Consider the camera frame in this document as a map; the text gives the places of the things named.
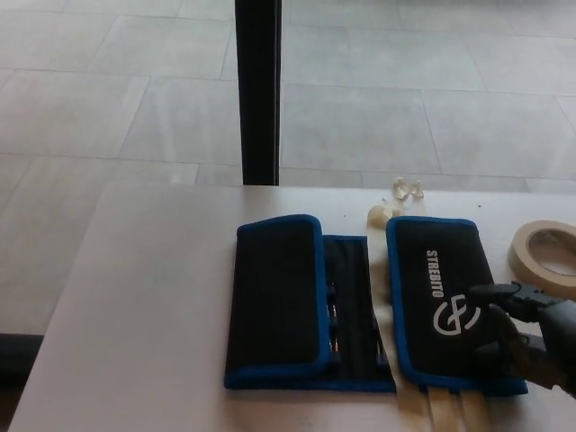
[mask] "masking tape roll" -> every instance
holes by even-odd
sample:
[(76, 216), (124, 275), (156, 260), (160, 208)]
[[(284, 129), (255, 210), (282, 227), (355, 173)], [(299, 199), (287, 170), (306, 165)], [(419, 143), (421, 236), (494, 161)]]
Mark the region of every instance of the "masking tape roll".
[(576, 301), (576, 275), (560, 274), (538, 263), (530, 247), (541, 239), (552, 240), (576, 255), (576, 227), (553, 220), (537, 220), (516, 231), (508, 251), (508, 264), (520, 282), (546, 293)]

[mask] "cardboard strip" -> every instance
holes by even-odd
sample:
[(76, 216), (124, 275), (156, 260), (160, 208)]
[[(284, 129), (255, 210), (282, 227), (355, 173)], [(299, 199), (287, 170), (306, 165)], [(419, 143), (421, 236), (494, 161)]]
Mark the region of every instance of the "cardboard strip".
[(460, 391), (464, 424), (468, 432), (490, 432), (492, 424), (488, 402), (479, 391)]

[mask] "strebito logo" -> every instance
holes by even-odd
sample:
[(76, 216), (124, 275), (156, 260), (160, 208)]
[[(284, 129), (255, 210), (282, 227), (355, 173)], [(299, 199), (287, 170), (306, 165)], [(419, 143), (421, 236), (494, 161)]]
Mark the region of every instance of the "strebito logo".
[[(462, 307), (458, 307), (458, 302), (462, 303)], [(434, 329), (444, 336), (458, 336), (462, 333), (462, 322), (460, 317), (466, 313), (466, 298), (464, 294), (458, 294), (450, 299), (452, 305), (452, 313), (450, 315), (443, 312), (448, 308), (448, 303), (443, 302), (436, 313), (434, 314)], [(472, 317), (463, 325), (465, 330), (472, 328), (480, 317), (480, 309), (476, 308)]]
[[(438, 252), (436, 250), (427, 250), (428, 275), (430, 278), (430, 289), (432, 297), (435, 299), (444, 299), (444, 287), (442, 286), (442, 275), (440, 273), (440, 264), (438, 263)], [(480, 309), (476, 308), (474, 314), (468, 321), (462, 325), (461, 317), (467, 311), (466, 297), (463, 294), (455, 295), (450, 299), (450, 314), (444, 313), (448, 309), (448, 302), (443, 301), (434, 313), (434, 329), (444, 336), (458, 336), (462, 334), (463, 329), (469, 330), (473, 327), (480, 317)]]

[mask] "blue trim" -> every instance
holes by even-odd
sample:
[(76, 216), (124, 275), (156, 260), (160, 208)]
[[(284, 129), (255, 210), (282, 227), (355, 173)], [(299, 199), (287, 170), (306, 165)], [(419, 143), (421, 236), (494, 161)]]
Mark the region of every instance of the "blue trim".
[(310, 363), (302, 364), (270, 364), (263, 366), (246, 366), (224, 376), (224, 386), (228, 389), (238, 388), (238, 384), (246, 381), (258, 381), (266, 378), (313, 376), (322, 372), (330, 359), (328, 293), (326, 286), (326, 267), (324, 265), (324, 243), (320, 221), (308, 214), (291, 214), (268, 220), (242, 225), (237, 229), (237, 235), (245, 230), (255, 230), (268, 225), (285, 224), (289, 222), (307, 221), (314, 232), (314, 260), (316, 267), (316, 304), (318, 309), (318, 357)]
[(412, 367), (406, 339), (406, 327), (404, 324), (404, 307), (402, 301), (401, 270), (398, 258), (398, 245), (396, 242), (396, 224), (402, 221), (435, 222), (454, 225), (465, 225), (476, 230), (476, 224), (466, 219), (440, 219), (426, 216), (400, 216), (392, 218), (386, 226), (388, 239), (388, 259), (391, 272), (391, 297), (392, 310), (394, 312), (394, 335), (398, 350), (400, 369), (406, 377), (417, 385), (429, 385), (434, 387), (446, 387), (450, 390), (478, 390), (489, 395), (513, 396), (528, 393), (524, 380), (517, 378), (503, 378), (493, 381), (478, 381), (454, 376), (432, 375), (421, 373)]
[(336, 234), (326, 234), (324, 239), (328, 240), (343, 240), (343, 241), (367, 241), (366, 236), (340, 236)]
[(338, 392), (395, 393), (394, 381), (334, 381), (271, 380), (236, 382), (230, 390), (328, 390)]

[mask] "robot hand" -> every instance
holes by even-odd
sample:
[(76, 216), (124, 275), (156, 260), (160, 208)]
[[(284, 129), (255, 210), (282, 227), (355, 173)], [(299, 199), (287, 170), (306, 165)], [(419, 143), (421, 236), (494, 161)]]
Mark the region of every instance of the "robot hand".
[[(487, 310), (498, 334), (497, 342), (476, 348), (481, 370), (559, 385), (576, 398), (576, 302), (518, 282), (474, 286), (466, 299)], [(542, 337), (520, 333), (510, 317), (538, 322)]]

